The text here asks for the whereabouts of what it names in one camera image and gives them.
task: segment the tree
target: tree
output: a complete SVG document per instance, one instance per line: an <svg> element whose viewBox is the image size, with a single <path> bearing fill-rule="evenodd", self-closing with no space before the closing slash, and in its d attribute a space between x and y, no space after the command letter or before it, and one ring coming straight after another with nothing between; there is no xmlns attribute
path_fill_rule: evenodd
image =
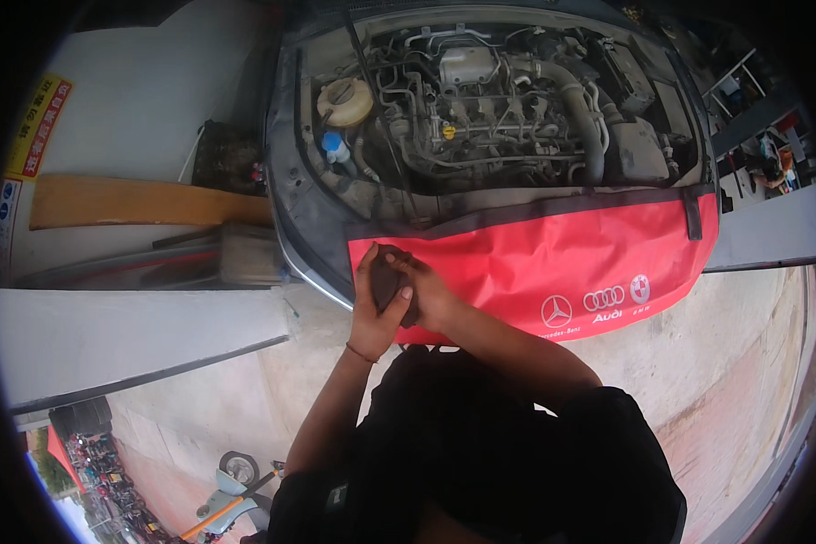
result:
<svg viewBox="0 0 816 544"><path fill-rule="evenodd" d="M47 429L36 431L36 458L39 475L45 482L45 488L52 495L57 495L76 484L61 463L49 453L49 431Z"/></svg>

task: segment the concrete floor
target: concrete floor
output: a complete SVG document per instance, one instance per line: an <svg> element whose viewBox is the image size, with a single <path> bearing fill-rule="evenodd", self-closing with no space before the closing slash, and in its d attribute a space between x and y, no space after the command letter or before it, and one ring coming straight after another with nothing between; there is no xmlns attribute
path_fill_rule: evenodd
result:
<svg viewBox="0 0 816 544"><path fill-rule="evenodd" d="M285 458L343 348L347 311L305 285L283 296L299 313L289 342L109 396L128 471L174 532L196 522L224 452L250 453L261 470ZM815 301L812 268L709 274L649 320L565 343L637 399L688 500L685 543L718 527L780 450L816 341ZM360 418L397 352L373 370ZM240 519L222 541L251 531Z"/></svg>

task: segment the hand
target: hand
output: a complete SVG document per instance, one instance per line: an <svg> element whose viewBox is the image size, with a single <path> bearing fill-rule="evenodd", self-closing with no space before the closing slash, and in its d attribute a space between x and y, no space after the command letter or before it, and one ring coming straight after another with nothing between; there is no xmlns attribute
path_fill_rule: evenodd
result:
<svg viewBox="0 0 816 544"><path fill-rule="evenodd" d="M348 341L351 349L369 360L378 360L390 348L414 294L412 288L403 287L393 297L390 305L378 315L378 309L371 296L369 277L371 261L377 255L378 242L372 242L354 274L357 299L354 301L353 325L350 327Z"/></svg>
<svg viewBox="0 0 816 544"><path fill-rule="evenodd" d="M445 327L452 322L454 312L463 302L447 289L441 277L423 261L395 255L387 255L384 260L392 268L408 274L411 279L419 297L418 324L429 332L445 333Z"/></svg>

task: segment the coolant reservoir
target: coolant reservoir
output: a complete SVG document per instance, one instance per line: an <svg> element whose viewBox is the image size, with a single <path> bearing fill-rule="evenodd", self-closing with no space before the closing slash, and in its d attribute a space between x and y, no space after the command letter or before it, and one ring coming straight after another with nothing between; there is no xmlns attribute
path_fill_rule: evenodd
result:
<svg viewBox="0 0 816 544"><path fill-rule="evenodd" d="M327 125L344 127L361 123L371 112L369 85L358 78L337 79L324 85L317 96L317 113L326 117Z"/></svg>

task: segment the brown cloth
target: brown cloth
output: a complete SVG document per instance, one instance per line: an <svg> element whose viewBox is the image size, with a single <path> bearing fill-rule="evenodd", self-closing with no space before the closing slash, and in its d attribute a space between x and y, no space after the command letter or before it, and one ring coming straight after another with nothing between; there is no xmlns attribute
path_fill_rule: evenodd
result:
<svg viewBox="0 0 816 544"><path fill-rule="evenodd" d="M395 245L378 246L378 255L371 261L369 271L371 277L371 297L375 300L375 307L378 309L378 313L381 313L390 305L390 301L396 296L396 293L399 292L400 289L411 285L408 274L393 270L392 267L387 264L387 261L384 260L384 257L388 254L400 258L411 256L410 253L403 252ZM408 311L402 318L401 324L407 329L413 326L417 322L417 319L417 292L415 291L411 299L411 305L408 306Z"/></svg>

